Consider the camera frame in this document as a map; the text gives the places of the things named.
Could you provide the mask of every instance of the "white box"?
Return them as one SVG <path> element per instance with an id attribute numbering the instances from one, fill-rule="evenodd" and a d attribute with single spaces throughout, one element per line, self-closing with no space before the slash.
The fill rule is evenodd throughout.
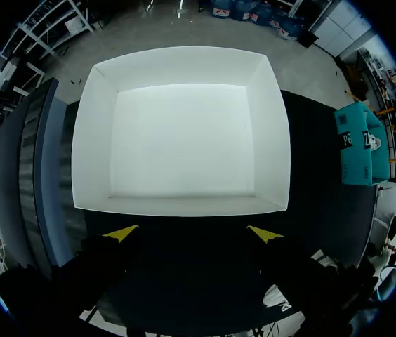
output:
<path id="1" fill-rule="evenodd" d="M 265 55 L 174 47 L 92 67 L 72 146 L 74 205 L 153 216 L 287 208 L 289 123 Z"/>

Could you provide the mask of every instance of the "teal box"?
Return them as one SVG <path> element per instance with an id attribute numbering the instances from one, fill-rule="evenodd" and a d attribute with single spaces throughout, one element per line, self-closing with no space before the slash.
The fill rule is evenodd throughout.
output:
<path id="1" fill-rule="evenodd" d="M 334 112 L 341 149 L 341 181 L 348 185 L 372 186 L 390 179 L 388 140 L 385 126 L 363 103 Z M 371 151 L 368 134 L 381 140 Z"/>

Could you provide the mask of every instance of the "white cabinet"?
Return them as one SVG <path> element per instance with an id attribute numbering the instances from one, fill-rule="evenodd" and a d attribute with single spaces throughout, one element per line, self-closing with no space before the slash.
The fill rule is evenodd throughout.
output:
<path id="1" fill-rule="evenodd" d="M 348 24 L 359 15 L 357 9 L 349 3 L 342 0 L 335 9 L 329 14 L 329 17 L 341 28 L 345 28 Z"/>
<path id="2" fill-rule="evenodd" d="M 351 23 L 345 27 L 344 31 L 353 39 L 357 40 L 363 33 L 371 28 L 368 20 L 363 15 L 358 15 Z"/>
<path id="3" fill-rule="evenodd" d="M 334 37 L 325 47 L 324 50 L 333 57 L 338 56 L 342 51 L 354 42 L 348 34 L 341 30 L 336 37 Z"/>
<path id="4" fill-rule="evenodd" d="M 315 44 L 324 49 L 324 47 L 340 32 L 341 28 L 331 19 L 327 18 L 314 33 L 318 37 Z"/>
<path id="5" fill-rule="evenodd" d="M 318 37 L 315 44 L 335 57 L 370 28 L 368 20 L 349 1 L 342 0 L 314 30 Z"/>

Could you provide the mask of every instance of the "concrete floor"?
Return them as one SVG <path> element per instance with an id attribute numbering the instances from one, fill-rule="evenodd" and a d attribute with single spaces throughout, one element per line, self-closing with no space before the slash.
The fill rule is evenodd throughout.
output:
<path id="1" fill-rule="evenodd" d="M 116 15 L 103 30 L 84 33 L 70 42 L 67 51 L 57 60 L 46 61 L 44 69 L 48 77 L 60 81 L 56 92 L 59 99 L 66 103 L 78 101 L 91 67 L 110 58 L 152 48 L 220 46 L 265 54 L 281 89 L 337 109 L 352 103 L 344 92 L 349 90 L 348 84 L 333 58 L 315 45 L 304 48 L 297 42 L 280 39 L 269 27 L 219 20 L 208 11 L 198 13 L 197 0 L 154 0 L 147 11 L 148 4 L 147 0 L 141 1 L 133 10 Z M 180 4 L 183 9 L 178 15 L 176 8 Z M 280 321 L 280 335 L 292 335 L 303 319 L 303 315 L 297 313 Z M 99 312 L 91 323 L 126 335 L 124 327 L 105 322 Z M 266 335 L 270 327 L 263 330 Z"/>

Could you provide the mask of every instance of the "black table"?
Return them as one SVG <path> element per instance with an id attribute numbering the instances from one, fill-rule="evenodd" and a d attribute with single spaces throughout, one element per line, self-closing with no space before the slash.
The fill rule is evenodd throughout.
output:
<path id="1" fill-rule="evenodd" d="M 282 96 L 291 136 L 287 211 L 215 218 L 85 211 L 89 234 L 140 226 L 140 252 L 127 277 L 106 296 L 108 313 L 117 314 L 125 326 L 173 336 L 215 336 L 293 314 L 293 309 L 263 306 L 269 284 L 249 259 L 247 225 L 296 236 L 309 256 L 323 249 L 345 265 L 360 262 L 376 188 L 341 184 L 333 108 L 287 91 Z"/>

